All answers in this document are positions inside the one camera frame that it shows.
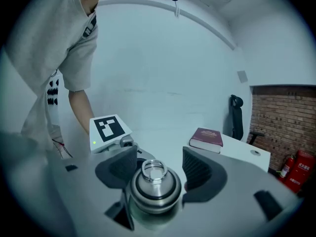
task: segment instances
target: man's arm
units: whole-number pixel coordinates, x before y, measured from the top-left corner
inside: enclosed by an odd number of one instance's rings
[[[69,91],[69,103],[81,126],[89,134],[90,119],[94,118],[92,108],[84,90]]]

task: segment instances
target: person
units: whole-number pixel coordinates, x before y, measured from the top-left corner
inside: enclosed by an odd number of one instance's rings
[[[71,108],[89,134],[94,115],[85,90],[90,87],[91,61],[97,47],[98,1],[32,0],[5,45],[14,68],[37,96],[21,133],[46,150],[59,150],[52,139],[63,143],[60,128],[50,121],[45,91],[57,69],[69,90]]]

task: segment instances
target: jar lid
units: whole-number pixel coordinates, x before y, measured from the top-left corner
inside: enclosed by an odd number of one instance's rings
[[[136,188],[148,199],[164,199],[174,192],[176,179],[162,161],[147,160],[136,178]]]

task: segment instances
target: red fire extinguisher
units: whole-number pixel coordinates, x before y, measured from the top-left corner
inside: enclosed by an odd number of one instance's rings
[[[282,171],[280,172],[280,176],[278,177],[278,180],[281,181],[282,183],[285,181],[285,177],[288,174],[288,172],[290,172],[291,168],[294,165],[294,157],[291,156],[289,159],[286,160],[286,163],[282,169]]]

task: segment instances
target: printed graphic on shirt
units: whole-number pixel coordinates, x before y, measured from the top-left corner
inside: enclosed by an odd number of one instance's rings
[[[125,133],[115,116],[96,119],[94,123],[103,142],[112,140]]]
[[[95,25],[97,24],[97,16],[95,15],[91,22],[88,24],[86,29],[84,30],[83,37],[87,38],[93,31]]]

